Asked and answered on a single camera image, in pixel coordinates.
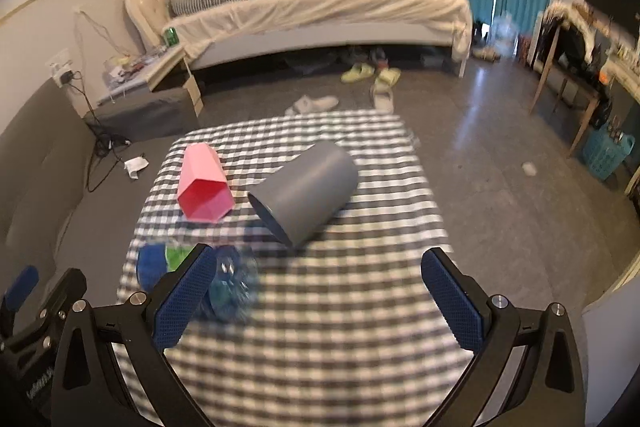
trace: pink cup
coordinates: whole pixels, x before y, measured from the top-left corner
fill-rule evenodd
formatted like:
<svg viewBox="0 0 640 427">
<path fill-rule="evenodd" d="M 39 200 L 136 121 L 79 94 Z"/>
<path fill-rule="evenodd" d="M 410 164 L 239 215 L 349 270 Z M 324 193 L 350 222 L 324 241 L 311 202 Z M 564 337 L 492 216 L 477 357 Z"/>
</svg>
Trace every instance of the pink cup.
<svg viewBox="0 0 640 427">
<path fill-rule="evenodd" d="M 216 223 L 234 206 L 220 158 L 206 143 L 195 143 L 184 151 L 178 204 L 188 221 L 199 223 Z"/>
</svg>

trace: television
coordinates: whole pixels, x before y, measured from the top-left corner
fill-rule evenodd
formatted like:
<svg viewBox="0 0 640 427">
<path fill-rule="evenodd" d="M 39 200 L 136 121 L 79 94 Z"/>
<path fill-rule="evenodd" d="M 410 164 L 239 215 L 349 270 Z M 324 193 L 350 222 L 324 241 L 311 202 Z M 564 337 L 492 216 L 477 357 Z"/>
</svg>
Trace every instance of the television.
<svg viewBox="0 0 640 427">
<path fill-rule="evenodd" d="M 638 38 L 640 0 L 585 0 L 587 4 L 610 17 L 613 22 Z"/>
</svg>

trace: gray cylinder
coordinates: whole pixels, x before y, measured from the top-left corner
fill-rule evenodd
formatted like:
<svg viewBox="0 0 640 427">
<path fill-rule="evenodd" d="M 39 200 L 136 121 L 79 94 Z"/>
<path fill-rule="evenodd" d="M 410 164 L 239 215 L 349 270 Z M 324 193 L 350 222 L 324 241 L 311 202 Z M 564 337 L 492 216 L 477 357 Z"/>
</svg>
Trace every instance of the gray cylinder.
<svg viewBox="0 0 640 427">
<path fill-rule="evenodd" d="M 249 190 L 249 202 L 273 235 L 294 248 L 324 225 L 358 187 L 349 153 L 321 141 Z"/>
</svg>

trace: sofa backrest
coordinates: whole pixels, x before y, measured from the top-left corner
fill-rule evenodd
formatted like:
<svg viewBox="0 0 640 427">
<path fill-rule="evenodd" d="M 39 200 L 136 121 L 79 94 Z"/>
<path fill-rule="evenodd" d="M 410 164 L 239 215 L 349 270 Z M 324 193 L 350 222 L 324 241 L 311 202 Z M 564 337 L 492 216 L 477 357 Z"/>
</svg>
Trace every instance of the sofa backrest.
<svg viewBox="0 0 640 427">
<path fill-rule="evenodd" d="M 28 264 L 40 276 L 22 317 L 37 311 L 55 272 L 58 238 L 84 195 L 94 141 L 52 79 L 0 135 L 0 293 Z"/>
</svg>

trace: laundry basket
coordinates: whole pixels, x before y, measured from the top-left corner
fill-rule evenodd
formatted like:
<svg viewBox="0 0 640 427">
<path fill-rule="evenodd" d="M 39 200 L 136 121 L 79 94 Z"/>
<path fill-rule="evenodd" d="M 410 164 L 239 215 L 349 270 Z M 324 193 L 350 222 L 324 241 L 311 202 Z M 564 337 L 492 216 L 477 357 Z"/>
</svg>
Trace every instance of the laundry basket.
<svg viewBox="0 0 640 427">
<path fill-rule="evenodd" d="M 636 139 L 629 134 L 625 134 L 620 143 L 615 143 L 607 132 L 607 126 L 603 125 L 591 133 L 582 149 L 582 157 L 591 174 L 599 180 L 606 180 L 629 155 L 635 143 Z"/>
</svg>

